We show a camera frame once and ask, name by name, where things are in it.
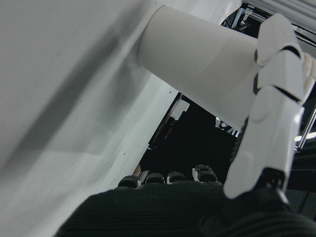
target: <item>light fixture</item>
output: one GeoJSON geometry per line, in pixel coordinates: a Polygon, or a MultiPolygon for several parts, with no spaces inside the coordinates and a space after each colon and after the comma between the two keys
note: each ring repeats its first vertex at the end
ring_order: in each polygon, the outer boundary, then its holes
{"type": "MultiPolygon", "coordinates": [[[[316,137],[316,132],[311,132],[311,133],[307,134],[306,139],[311,139],[314,137],[316,137]]],[[[297,136],[297,137],[295,137],[294,141],[299,142],[301,139],[302,139],[302,136],[297,136]]]]}

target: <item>white plastic part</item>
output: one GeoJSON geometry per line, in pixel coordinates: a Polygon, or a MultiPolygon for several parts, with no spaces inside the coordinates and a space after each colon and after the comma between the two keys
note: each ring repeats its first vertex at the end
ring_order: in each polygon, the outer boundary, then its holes
{"type": "Polygon", "coordinates": [[[304,100],[304,84],[300,59],[288,50],[273,56],[258,74],[258,89],[266,85],[279,87],[298,100],[304,100]]]}
{"type": "Polygon", "coordinates": [[[188,102],[180,100],[174,111],[172,111],[171,117],[173,117],[175,120],[179,120],[182,113],[186,112],[189,106],[190,104],[188,102]]]}
{"type": "Polygon", "coordinates": [[[192,176],[193,176],[194,181],[198,181],[199,182],[199,180],[198,180],[198,172],[196,171],[195,168],[192,168],[192,176]]]}
{"type": "Polygon", "coordinates": [[[275,14],[261,24],[258,35],[257,63],[264,66],[270,58],[285,47],[293,47],[303,57],[291,23],[281,14],[275,14]]]}
{"type": "Polygon", "coordinates": [[[140,65],[230,126],[241,129],[255,95],[257,39],[170,7],[150,20],[140,65]]]}
{"type": "Polygon", "coordinates": [[[266,167],[283,171],[286,187],[300,118],[301,106],[276,88],[268,85],[258,92],[224,184],[227,197],[252,190],[266,167]]]}
{"type": "Polygon", "coordinates": [[[306,76],[306,80],[304,83],[304,99],[303,99],[303,102],[305,102],[307,98],[309,97],[316,81],[316,59],[313,58],[308,53],[304,53],[303,72],[306,76]]]}

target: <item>white cylindrical forearm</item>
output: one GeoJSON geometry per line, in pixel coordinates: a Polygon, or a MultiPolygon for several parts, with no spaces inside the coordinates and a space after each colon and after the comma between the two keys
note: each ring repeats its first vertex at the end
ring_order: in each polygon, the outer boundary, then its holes
{"type": "Polygon", "coordinates": [[[240,129],[254,100],[257,39],[170,7],[141,39],[140,65],[204,109],[240,129]]]}

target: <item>white robotic hand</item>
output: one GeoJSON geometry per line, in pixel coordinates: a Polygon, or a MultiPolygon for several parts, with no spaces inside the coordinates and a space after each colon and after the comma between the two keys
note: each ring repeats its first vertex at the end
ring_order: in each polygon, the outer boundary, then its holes
{"type": "Polygon", "coordinates": [[[235,198],[255,187],[284,190],[291,170],[302,104],[313,83],[303,75],[302,51],[290,22],[276,14],[262,24],[254,82],[256,98],[224,185],[235,198]]]}

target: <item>white wall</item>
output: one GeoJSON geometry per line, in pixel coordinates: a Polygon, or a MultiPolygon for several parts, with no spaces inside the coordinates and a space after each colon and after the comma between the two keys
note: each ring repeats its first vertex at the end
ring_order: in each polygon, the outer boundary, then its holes
{"type": "MultiPolygon", "coordinates": [[[[233,1],[164,2],[217,22],[233,1]]],[[[0,236],[52,236],[133,171],[177,94],[136,62],[159,6],[1,1],[0,236]]]]}

